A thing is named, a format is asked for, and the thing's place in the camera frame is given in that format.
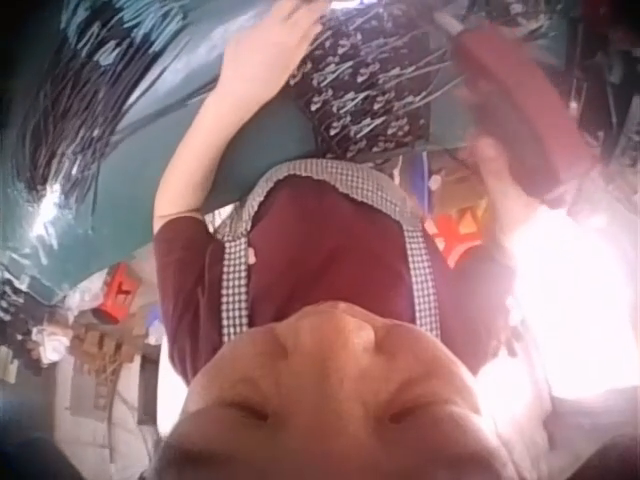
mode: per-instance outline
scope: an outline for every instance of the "black and white checkered strap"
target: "black and white checkered strap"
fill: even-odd
[[[416,325],[440,337],[433,268],[424,241],[421,212],[391,179],[375,170],[334,160],[307,159],[270,170],[245,201],[216,230],[225,244],[222,266],[222,339],[228,342],[249,328],[249,231],[260,203],[279,180],[289,175],[323,180],[343,194],[366,203],[402,225],[413,283]]]

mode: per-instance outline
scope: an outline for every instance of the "red sleeve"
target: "red sleeve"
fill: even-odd
[[[156,233],[153,244],[169,356],[177,372],[190,381],[201,367],[202,336],[217,329],[204,325],[203,331],[201,322],[207,290],[215,288],[208,285],[207,265],[211,261],[221,264],[222,245],[205,223],[194,217],[168,221]]]

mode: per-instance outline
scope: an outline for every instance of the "black patterned fabric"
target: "black patterned fabric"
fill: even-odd
[[[431,8],[387,0],[332,11],[289,82],[319,155],[370,161],[426,142],[433,75],[446,55],[430,48]]]

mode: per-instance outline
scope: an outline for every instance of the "nose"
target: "nose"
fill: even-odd
[[[327,427],[362,417],[378,362],[374,327],[339,307],[318,308],[280,324],[279,336],[288,353],[281,395],[293,416]]]

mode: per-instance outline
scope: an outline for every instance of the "person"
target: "person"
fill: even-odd
[[[347,162],[278,166],[214,235],[203,221],[225,147],[284,86],[328,8],[279,0],[231,40],[161,179],[160,300],[189,392],[150,478],[525,478],[474,380],[512,337],[510,267],[481,261],[490,276],[461,281],[404,193]],[[478,136],[468,156],[513,253],[511,232],[540,206],[495,140]]]

